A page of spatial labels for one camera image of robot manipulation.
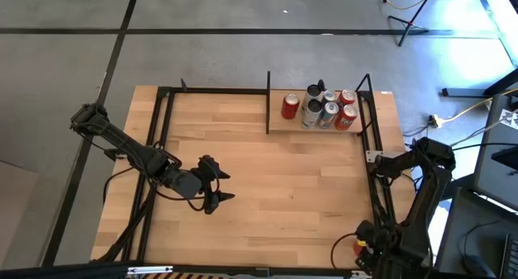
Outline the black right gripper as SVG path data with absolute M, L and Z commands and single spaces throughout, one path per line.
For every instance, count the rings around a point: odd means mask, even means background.
M 355 260 L 365 273 L 375 272 L 384 262 L 405 267 L 404 256 L 400 252 L 400 230 L 376 229 L 372 222 L 363 220 L 357 226 L 355 235 L 367 244 L 367 250 Z

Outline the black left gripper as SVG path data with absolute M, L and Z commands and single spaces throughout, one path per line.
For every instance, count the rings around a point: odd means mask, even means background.
M 221 171 L 219 163 L 208 154 L 203 155 L 198 161 L 198 166 L 191 170 L 187 171 L 181 166 L 180 163 L 176 167 L 178 170 L 174 179 L 176 192 L 187 200 L 193 210 L 212 214 L 218 208 L 219 203 L 231 200 L 236 196 L 232 193 L 220 192 L 220 180 L 231 177 Z M 191 203 L 197 194 L 202 195 L 202 206 L 198 208 Z

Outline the red Coca-Cola can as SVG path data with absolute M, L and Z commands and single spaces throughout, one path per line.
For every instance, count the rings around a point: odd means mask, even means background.
M 284 119 L 294 119 L 299 107 L 299 97 L 295 94 L 287 94 L 282 100 L 281 115 Z

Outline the white slim can black top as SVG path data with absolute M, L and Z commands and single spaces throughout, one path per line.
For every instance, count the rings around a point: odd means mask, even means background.
M 302 118 L 302 129 L 312 129 L 321 116 L 323 106 L 321 101 L 312 99 L 308 102 Z
M 312 84 L 307 87 L 305 96 L 304 96 L 304 103 L 307 104 L 311 100 L 318 100 L 320 101 L 322 98 L 323 90 L 321 89 L 321 86 Z

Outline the red Fanta can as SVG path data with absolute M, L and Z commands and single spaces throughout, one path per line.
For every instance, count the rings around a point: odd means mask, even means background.
M 348 130 L 358 116 L 358 110 L 352 104 L 347 104 L 340 109 L 334 122 L 335 129 Z

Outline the wooden shelf board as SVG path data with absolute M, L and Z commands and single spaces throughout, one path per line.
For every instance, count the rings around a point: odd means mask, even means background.
M 348 130 L 338 130 L 334 126 L 334 121 L 331 124 L 329 129 L 322 129 L 318 125 L 315 125 L 312 129 L 303 129 L 302 128 L 302 113 L 300 110 L 297 111 L 295 118 L 293 119 L 285 119 L 282 117 L 282 101 L 285 95 L 293 94 L 299 98 L 299 101 L 302 102 L 305 96 L 305 90 L 282 90 L 282 89 L 272 89 L 270 90 L 270 118 L 269 118 L 269 130 L 270 132 L 329 132 L 329 133 L 360 133 L 362 131 L 362 117 L 359 115 L 359 106 L 358 102 L 355 101 L 353 104 L 354 108 L 358 111 L 358 116 L 353 121 L 352 125 Z

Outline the black shelf divider panel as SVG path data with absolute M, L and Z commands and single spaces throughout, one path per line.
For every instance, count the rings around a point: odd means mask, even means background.
M 265 133 L 270 134 L 270 91 L 271 91 L 271 72 L 267 71 L 266 80 L 266 101 L 265 101 Z

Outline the dark grey desk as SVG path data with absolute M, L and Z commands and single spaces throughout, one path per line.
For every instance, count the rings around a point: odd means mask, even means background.
M 476 256 L 498 276 L 508 235 L 518 239 L 518 213 L 459 189 L 452 199 L 435 267 L 443 273 L 465 274 L 463 257 Z

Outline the black keyboard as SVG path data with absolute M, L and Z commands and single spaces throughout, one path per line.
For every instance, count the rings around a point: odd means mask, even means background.
M 518 239 L 506 237 L 499 279 L 518 279 Z

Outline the black monitor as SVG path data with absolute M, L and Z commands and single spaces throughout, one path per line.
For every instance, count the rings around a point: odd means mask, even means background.
M 518 146 L 493 153 L 491 158 L 498 163 L 518 171 Z

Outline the black desk leg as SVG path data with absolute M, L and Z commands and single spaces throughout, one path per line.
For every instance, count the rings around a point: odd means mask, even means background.
M 510 86 L 518 82 L 518 68 L 502 77 L 499 81 L 485 89 L 443 88 L 443 97 L 453 98 L 489 98 L 496 94 L 503 94 Z

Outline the brown floor mat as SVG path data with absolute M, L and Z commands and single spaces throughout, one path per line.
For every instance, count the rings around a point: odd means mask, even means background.
M 24 220 L 37 173 L 0 161 L 0 269 L 15 268 L 25 253 Z

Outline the black tripod stand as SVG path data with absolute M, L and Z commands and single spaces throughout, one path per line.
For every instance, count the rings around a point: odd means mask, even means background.
M 430 31 L 428 28 L 419 26 L 415 23 L 415 20 L 418 18 L 423 7 L 427 4 L 428 1 L 429 0 L 422 0 L 421 2 L 418 2 L 415 5 L 411 6 L 411 8 L 418 6 L 418 9 L 415 11 L 414 15 L 412 16 L 412 18 L 410 20 L 401 19 L 394 15 L 388 16 L 388 20 L 398 22 L 404 26 L 404 31 L 401 34 L 400 40 L 397 42 L 398 47 L 401 47 L 404 44 L 405 39 L 409 36 L 410 32 L 413 29 L 417 29 L 418 32 L 422 32 L 422 33 L 428 33 Z

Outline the black aluminium table frame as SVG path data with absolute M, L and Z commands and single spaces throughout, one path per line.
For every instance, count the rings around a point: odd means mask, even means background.
M 166 190 L 124 257 L 187 273 L 358 276 L 352 232 L 374 217 L 365 151 L 404 150 L 393 93 L 360 93 L 360 133 L 267 135 L 266 88 L 136 87 L 125 131 L 187 168 L 213 156 L 236 196 L 206 215 Z

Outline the silver bracket with hazard tape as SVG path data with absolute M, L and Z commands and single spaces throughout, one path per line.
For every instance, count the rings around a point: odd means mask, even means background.
M 123 279 L 232 279 L 228 276 L 177 272 L 172 266 L 129 267 Z

